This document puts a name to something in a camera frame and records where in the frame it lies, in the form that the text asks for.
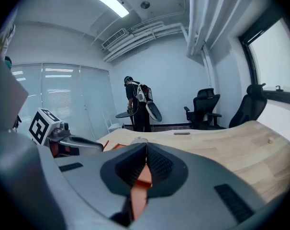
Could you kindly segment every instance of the wooden desk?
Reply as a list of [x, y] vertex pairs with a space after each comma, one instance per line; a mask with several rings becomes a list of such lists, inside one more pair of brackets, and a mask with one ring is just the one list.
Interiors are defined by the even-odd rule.
[[[190, 132], [190, 135], [174, 135]], [[215, 160], [249, 183], [265, 201], [285, 192], [290, 185], [290, 142], [265, 125], [250, 121], [224, 130], [170, 130], [140, 133], [117, 129], [99, 139], [129, 145], [136, 137]]]

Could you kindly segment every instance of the floor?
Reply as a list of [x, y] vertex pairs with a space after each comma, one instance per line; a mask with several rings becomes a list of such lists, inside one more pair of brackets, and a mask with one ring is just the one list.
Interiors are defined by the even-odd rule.
[[[132, 127], [125, 127], [128, 130], [132, 130]], [[168, 130], [177, 130], [177, 129], [190, 129], [190, 127], [187, 126], [161, 126], [161, 127], [152, 127], [151, 130], [152, 132], [161, 132], [161, 131], [168, 131]]]

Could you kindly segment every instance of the black office chair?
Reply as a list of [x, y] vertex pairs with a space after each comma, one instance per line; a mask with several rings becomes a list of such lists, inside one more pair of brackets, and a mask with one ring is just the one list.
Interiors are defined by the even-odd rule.
[[197, 97], [193, 100], [194, 112], [190, 112], [188, 107], [184, 107], [187, 120], [192, 122], [191, 128], [204, 129], [211, 123], [213, 119], [212, 116], [208, 116], [207, 121], [204, 121], [203, 119], [206, 114], [212, 113], [219, 99], [220, 95], [214, 94], [214, 89], [212, 88], [198, 91]]
[[[263, 84], [251, 84], [248, 86], [245, 95], [242, 99], [242, 103], [237, 110], [234, 117], [231, 119], [229, 128], [236, 127], [247, 121], [257, 120], [261, 113], [263, 112], [267, 99], [263, 96]], [[217, 118], [222, 117], [220, 114], [208, 114], [208, 116], [213, 117], [214, 125], [208, 126], [207, 130], [225, 129], [217, 124]]]

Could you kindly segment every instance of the white chair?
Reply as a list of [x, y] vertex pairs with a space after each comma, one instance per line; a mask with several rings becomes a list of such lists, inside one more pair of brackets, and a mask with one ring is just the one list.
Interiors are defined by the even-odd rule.
[[110, 114], [108, 112], [104, 112], [102, 114], [102, 117], [103, 117], [103, 120], [105, 120], [105, 124], [107, 126], [107, 129], [108, 129], [109, 133], [110, 133], [110, 130], [112, 132], [113, 130], [116, 130], [118, 128], [122, 128], [123, 125], [124, 125], [123, 122], [122, 123], [113, 124], [112, 121], [111, 121], [111, 116], [110, 116]]

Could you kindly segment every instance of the round table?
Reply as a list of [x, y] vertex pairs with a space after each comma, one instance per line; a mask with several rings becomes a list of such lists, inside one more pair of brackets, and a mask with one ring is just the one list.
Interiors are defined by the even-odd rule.
[[135, 131], [135, 127], [134, 127], [134, 119], [133, 119], [133, 114], [129, 113], [129, 112], [123, 112], [123, 113], [120, 113], [118, 115], [115, 116], [116, 118], [124, 118], [124, 117], [130, 117], [130, 120], [131, 120], [131, 123], [132, 123], [132, 127]]
[[124, 118], [124, 117], [131, 117], [131, 116], [133, 116], [133, 114], [126, 111], [126, 112], [123, 112], [123, 113], [116, 115], [115, 117], [116, 118]]

